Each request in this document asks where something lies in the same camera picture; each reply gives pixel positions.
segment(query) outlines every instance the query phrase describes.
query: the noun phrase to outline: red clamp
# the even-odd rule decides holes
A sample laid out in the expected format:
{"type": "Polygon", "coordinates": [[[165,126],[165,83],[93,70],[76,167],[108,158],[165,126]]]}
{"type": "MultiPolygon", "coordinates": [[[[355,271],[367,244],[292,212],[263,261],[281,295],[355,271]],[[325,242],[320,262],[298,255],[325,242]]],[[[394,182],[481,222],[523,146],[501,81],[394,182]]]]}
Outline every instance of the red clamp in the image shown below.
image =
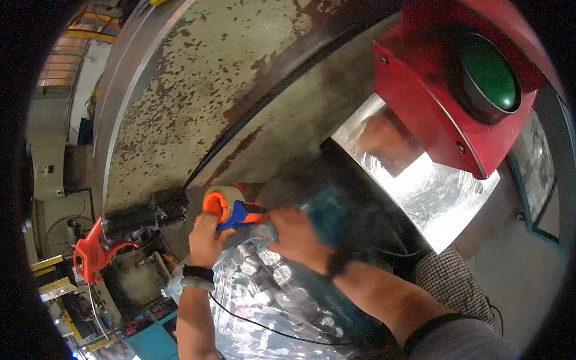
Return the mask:
{"type": "Polygon", "coordinates": [[[88,284],[94,284],[95,282],[102,283],[104,281],[102,278],[96,278],[96,271],[100,271],[106,267],[119,249],[128,245],[137,248],[140,247],[140,244],[135,242],[123,242],[113,247],[110,251],[104,250],[100,244],[100,236],[103,232],[101,221],[102,218],[98,218],[88,233],[88,236],[78,240],[76,243],[76,249],[74,250],[74,267],[88,284]],[[78,256],[82,258],[82,269],[79,268],[76,262],[78,256]]]}

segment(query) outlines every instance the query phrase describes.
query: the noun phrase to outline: green button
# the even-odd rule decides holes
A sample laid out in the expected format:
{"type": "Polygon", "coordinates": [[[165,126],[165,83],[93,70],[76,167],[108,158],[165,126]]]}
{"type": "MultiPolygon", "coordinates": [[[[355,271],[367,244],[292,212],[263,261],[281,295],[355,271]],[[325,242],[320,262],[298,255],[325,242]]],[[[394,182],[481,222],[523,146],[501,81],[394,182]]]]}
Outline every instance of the green button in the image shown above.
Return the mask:
{"type": "Polygon", "coordinates": [[[477,36],[464,39],[458,52],[470,77],[488,100],[504,111],[513,111],[519,89],[500,52],[477,36]]]}

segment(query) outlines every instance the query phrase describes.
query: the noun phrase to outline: cable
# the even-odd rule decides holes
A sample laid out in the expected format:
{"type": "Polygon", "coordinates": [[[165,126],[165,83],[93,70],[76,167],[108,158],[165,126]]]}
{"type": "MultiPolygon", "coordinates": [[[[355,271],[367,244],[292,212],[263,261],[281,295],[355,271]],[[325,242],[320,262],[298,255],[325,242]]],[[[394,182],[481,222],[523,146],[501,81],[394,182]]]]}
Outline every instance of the cable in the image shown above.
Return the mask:
{"type": "Polygon", "coordinates": [[[498,315],[500,315],[500,329],[501,331],[501,337],[504,337],[504,319],[502,318],[502,313],[500,312],[500,310],[498,310],[498,308],[492,304],[489,304],[491,308],[496,309],[496,311],[498,312],[498,315]]]}
{"type": "Polygon", "coordinates": [[[108,337],[108,335],[104,331],[102,324],[100,324],[100,319],[98,319],[98,315],[96,314],[96,307],[94,306],[94,299],[92,298],[92,285],[91,284],[88,284],[88,297],[90,298],[90,304],[92,305],[92,312],[94,313],[94,320],[96,320],[96,324],[98,324],[98,327],[102,331],[102,334],[104,334],[104,337],[106,338],[106,340],[110,340],[110,338],[108,337]]]}
{"type": "Polygon", "coordinates": [[[504,337],[504,319],[502,318],[502,313],[500,312],[500,310],[496,306],[494,306],[490,303],[490,299],[487,296],[485,296],[485,298],[486,298],[486,302],[488,303],[488,306],[496,309],[496,311],[498,312],[498,315],[500,316],[501,337],[504,337]]]}
{"type": "Polygon", "coordinates": [[[54,222],[54,223],[52,224],[52,226],[50,226],[50,228],[49,228],[48,231],[46,232],[46,235],[44,236],[44,238],[48,238],[48,234],[50,234],[50,230],[52,230],[52,229],[54,228],[54,226],[56,226],[56,224],[58,224],[60,221],[68,220],[68,219],[72,219],[72,218],[73,218],[74,220],[76,220],[76,219],[84,219],[84,220],[92,221],[92,223],[94,223],[94,220],[89,219],[89,218],[87,218],[87,217],[85,217],[85,216],[80,216],[80,215],[78,215],[78,216],[76,216],[76,215],[68,215],[68,216],[65,216],[65,217],[62,217],[62,218],[59,218],[58,220],[56,220],[56,222],[54,222]]]}
{"type": "Polygon", "coordinates": [[[265,326],[265,325],[259,324],[259,323],[255,322],[255,321],[248,320],[248,319],[246,319],[246,318],[244,318],[244,317],[241,317],[241,316],[238,316],[238,315],[234,314],[234,313],[231,312],[230,310],[226,309],[222,304],[220,304],[220,303],[216,300],[216,298],[214,297],[214,295],[212,295],[212,293],[209,293],[209,294],[210,294],[210,297],[212,298],[212,300],[214,300],[214,302],[216,303],[216,305],[220,306],[220,307],[222,308],[222,310],[224,310],[225,312],[229,313],[230,315],[232,315],[232,316],[234,316],[234,317],[236,317],[236,318],[238,318],[238,319],[240,319],[240,320],[244,320],[244,321],[247,321],[247,322],[249,322],[249,323],[251,323],[251,324],[260,326],[260,327],[262,327],[262,328],[264,328],[264,329],[266,329],[266,330],[270,330],[271,332],[275,332],[275,333],[278,334],[278,335],[282,335],[282,336],[285,336],[285,337],[290,338],[290,339],[300,340],[300,341],[304,341],[304,342],[307,342],[307,343],[313,343],[313,344],[318,344],[318,345],[344,346],[344,345],[350,345],[350,344],[351,344],[350,342],[348,342],[348,343],[323,343],[323,342],[319,342],[319,341],[308,340],[308,339],[301,339],[301,338],[297,338],[296,336],[284,334],[284,333],[279,332],[279,331],[277,331],[277,330],[271,329],[271,328],[269,328],[269,327],[267,327],[267,326],[265,326]]]}
{"type": "Polygon", "coordinates": [[[79,218],[79,217],[82,215],[82,213],[84,212],[84,209],[86,209],[86,199],[82,199],[82,200],[84,201],[84,205],[82,205],[82,210],[80,211],[80,213],[78,214],[78,216],[76,216],[76,217],[74,218],[74,220],[76,220],[77,218],[79,218]]]}
{"type": "Polygon", "coordinates": [[[422,250],[422,249],[418,249],[417,251],[413,252],[412,254],[398,254],[398,253],[395,253],[395,252],[391,252],[391,251],[387,251],[387,250],[382,250],[381,248],[377,248],[377,247],[370,247],[370,249],[378,250],[378,251],[380,251],[381,253],[388,254],[388,255],[391,255],[391,256],[397,256],[397,257],[411,257],[411,256],[414,256],[414,255],[417,255],[417,254],[422,250]]]}

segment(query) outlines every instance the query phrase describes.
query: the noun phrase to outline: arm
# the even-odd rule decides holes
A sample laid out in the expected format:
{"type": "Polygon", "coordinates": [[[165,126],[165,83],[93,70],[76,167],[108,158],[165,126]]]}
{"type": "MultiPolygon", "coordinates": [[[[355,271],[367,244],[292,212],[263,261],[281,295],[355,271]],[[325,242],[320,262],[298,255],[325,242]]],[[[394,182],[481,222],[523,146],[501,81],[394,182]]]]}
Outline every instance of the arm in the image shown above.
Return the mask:
{"type": "MultiPolygon", "coordinates": [[[[326,274],[333,250],[320,244],[312,224],[302,211],[282,208],[270,217],[278,231],[278,242],[269,249],[326,274]]],[[[453,311],[420,287],[360,262],[351,262],[334,284],[367,314],[382,321],[400,344],[427,321],[453,311]]]]}
{"type": "MultiPolygon", "coordinates": [[[[201,213],[194,221],[190,233],[190,266],[212,268],[220,253],[224,240],[234,230],[223,231],[216,238],[218,218],[210,213],[201,213]]],[[[219,360],[214,337],[214,321],[210,312],[208,291],[185,287],[180,297],[176,319],[178,354],[181,360],[219,360]]]]}

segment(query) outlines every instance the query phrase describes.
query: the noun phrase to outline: sleeve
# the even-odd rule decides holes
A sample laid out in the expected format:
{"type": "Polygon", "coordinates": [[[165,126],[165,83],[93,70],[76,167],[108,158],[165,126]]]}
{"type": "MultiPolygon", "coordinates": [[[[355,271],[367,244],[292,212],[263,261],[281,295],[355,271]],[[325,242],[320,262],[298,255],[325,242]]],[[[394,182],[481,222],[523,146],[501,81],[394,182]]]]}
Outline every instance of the sleeve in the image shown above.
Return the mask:
{"type": "Polygon", "coordinates": [[[404,345],[408,359],[516,359],[518,350],[485,322],[462,314],[445,314],[416,330],[404,345]]]}

